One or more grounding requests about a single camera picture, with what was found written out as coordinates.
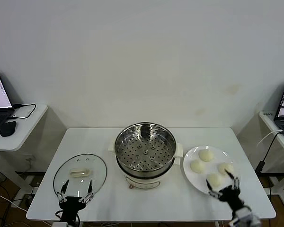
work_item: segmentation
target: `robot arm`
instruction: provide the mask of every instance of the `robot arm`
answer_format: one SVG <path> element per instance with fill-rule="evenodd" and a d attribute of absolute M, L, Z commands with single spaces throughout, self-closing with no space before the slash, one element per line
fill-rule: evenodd
<path fill-rule="evenodd" d="M 67 226 L 79 227 L 80 218 L 78 216 L 78 211 L 84 209 L 86 204 L 89 203 L 94 197 L 92 181 L 89 182 L 87 194 L 83 197 L 65 196 L 68 183 L 69 180 L 67 180 L 62 186 L 61 191 L 57 192 L 59 206 L 62 210 L 57 211 L 55 215 L 60 219 L 61 223 L 54 223 L 53 226 L 63 226 L 63 224 L 67 223 Z"/>
<path fill-rule="evenodd" d="M 209 195 L 215 197 L 221 202 L 227 202 L 232 210 L 232 221 L 229 223 L 230 227 L 260 227 L 262 226 L 260 220 L 252 214 L 251 208 L 244 205 L 244 202 L 239 198 L 240 180 L 234 177 L 231 173 L 225 170 L 228 176 L 232 179 L 232 185 L 216 192 L 212 186 L 207 182 Z"/>

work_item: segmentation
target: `white wall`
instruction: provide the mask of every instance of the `white wall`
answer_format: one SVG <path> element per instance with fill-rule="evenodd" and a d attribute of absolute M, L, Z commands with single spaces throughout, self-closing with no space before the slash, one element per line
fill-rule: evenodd
<path fill-rule="evenodd" d="M 284 0 L 0 0 L 0 71 L 67 128 L 239 133 L 279 98 Z"/>

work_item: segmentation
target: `white cable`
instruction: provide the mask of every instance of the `white cable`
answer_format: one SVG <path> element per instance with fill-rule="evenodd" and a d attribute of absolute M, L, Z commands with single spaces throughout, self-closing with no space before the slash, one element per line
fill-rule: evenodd
<path fill-rule="evenodd" d="M 102 226 L 102 227 L 115 226 L 115 225 L 119 225 L 119 223 L 114 223 L 114 224 L 107 225 L 107 226 Z"/>
<path fill-rule="evenodd" d="M 11 226 L 11 225 L 14 225 L 14 224 L 16 224 L 16 223 L 22 223 L 22 224 L 24 224 L 24 225 L 26 225 L 26 226 L 28 226 L 28 227 L 31 227 L 31 226 L 29 226 L 27 223 L 24 223 L 24 222 L 22 222 L 22 221 L 16 221 L 16 222 L 10 223 L 10 224 L 8 224 L 8 225 L 4 225 L 4 226 L 2 226 L 2 227 Z"/>
<path fill-rule="evenodd" d="M 279 130 L 271 131 L 271 132 L 268 133 L 263 139 L 261 139 L 259 143 L 257 143 L 257 146 L 256 146 L 256 147 L 258 147 L 259 144 L 260 144 L 267 136 L 269 136 L 271 133 L 280 132 L 280 131 L 283 131 L 283 130 L 282 130 L 282 129 L 279 129 Z"/>
<path fill-rule="evenodd" d="M 7 200 L 7 201 L 9 201 L 11 204 L 15 205 L 15 206 L 18 207 L 20 210 L 23 210 L 23 211 L 25 211 L 25 212 L 27 213 L 27 210 L 25 210 L 25 209 L 23 209 L 23 208 L 17 206 L 17 205 L 14 204 L 12 201 L 8 200 L 7 198 L 3 197 L 2 195 L 0 195 L 0 197 L 3 198 L 3 199 L 5 199 L 5 200 Z M 42 221 L 42 222 L 45 223 L 45 224 L 47 224 L 47 225 L 50 226 L 50 227 L 52 226 L 52 225 L 48 224 L 48 223 L 45 222 L 45 221 Z"/>
<path fill-rule="evenodd" d="M 102 224 L 101 224 L 101 227 L 103 227 L 103 225 L 106 225 L 106 224 L 109 224 L 108 222 L 103 222 Z"/>

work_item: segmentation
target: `white side desk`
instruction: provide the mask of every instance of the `white side desk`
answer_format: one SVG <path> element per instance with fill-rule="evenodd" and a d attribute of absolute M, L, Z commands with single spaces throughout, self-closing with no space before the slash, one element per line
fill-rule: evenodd
<path fill-rule="evenodd" d="M 69 158 L 91 153 L 100 156 L 107 166 L 107 178 L 93 200 L 79 211 L 82 222 L 197 222 L 230 220 L 231 209 L 199 192 L 186 179 L 182 164 L 172 166 L 157 188 L 129 189 L 115 155 L 108 147 L 121 129 L 68 129 L 29 207 L 27 218 L 55 220 L 60 210 L 53 191 L 53 178 Z M 183 153 L 198 145 L 211 145 L 227 152 L 241 170 L 240 197 L 259 218 L 274 218 L 275 210 L 230 128 L 170 128 Z"/>
<path fill-rule="evenodd" d="M 261 111 L 259 115 L 260 115 L 260 118 L 263 120 L 263 122 L 270 129 L 270 131 L 276 131 L 279 129 L 279 127 L 274 122 L 275 111 L 274 112 L 273 111 Z M 284 148 L 284 135 L 279 134 L 277 136 L 277 140 L 279 141 L 281 146 Z M 271 194 L 280 196 L 280 199 L 282 200 L 284 204 L 284 178 L 281 181 L 278 181 L 276 177 L 270 177 L 270 180 L 274 184 L 274 186 L 271 188 Z M 265 188 L 265 191 L 267 195 L 269 195 L 269 188 Z"/>
<path fill-rule="evenodd" d="M 34 106 L 24 106 L 19 109 L 16 109 L 14 112 L 15 116 L 25 117 L 27 116 Z M 13 135 L 8 137 L 0 136 L 0 152 L 13 152 L 21 148 L 23 143 L 28 138 L 29 134 L 32 132 L 34 127 L 40 121 L 42 116 L 47 110 L 47 105 L 37 104 L 36 109 L 30 115 L 30 117 L 26 119 L 14 119 L 9 121 L 16 121 L 16 130 Z M 32 187 L 28 182 L 23 180 L 18 174 L 15 173 L 15 170 L 8 164 L 8 162 L 0 156 L 0 172 L 5 175 L 8 179 L 10 179 L 13 183 L 15 183 L 18 187 L 20 187 L 20 193 L 24 194 L 31 193 Z"/>

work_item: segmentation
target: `steamed bun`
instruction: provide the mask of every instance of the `steamed bun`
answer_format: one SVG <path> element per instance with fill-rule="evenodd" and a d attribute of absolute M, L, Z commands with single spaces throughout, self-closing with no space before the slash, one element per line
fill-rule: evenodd
<path fill-rule="evenodd" d="M 202 163 L 199 159 L 192 161 L 190 163 L 190 168 L 197 174 L 201 174 L 205 170 L 204 163 Z"/>
<path fill-rule="evenodd" d="M 231 174 L 233 174 L 233 172 L 234 172 L 233 165 L 230 164 L 230 163 L 226 163 L 226 162 L 219 164 L 218 170 L 219 170 L 219 173 L 222 174 L 222 175 L 227 175 L 225 170 L 227 170 Z"/>
<path fill-rule="evenodd" d="M 199 157 L 204 162 L 210 162 L 213 160 L 213 152 L 211 150 L 200 150 Z"/>
<path fill-rule="evenodd" d="M 217 188 L 222 184 L 222 178 L 219 174 L 209 174 L 207 180 L 213 188 Z"/>

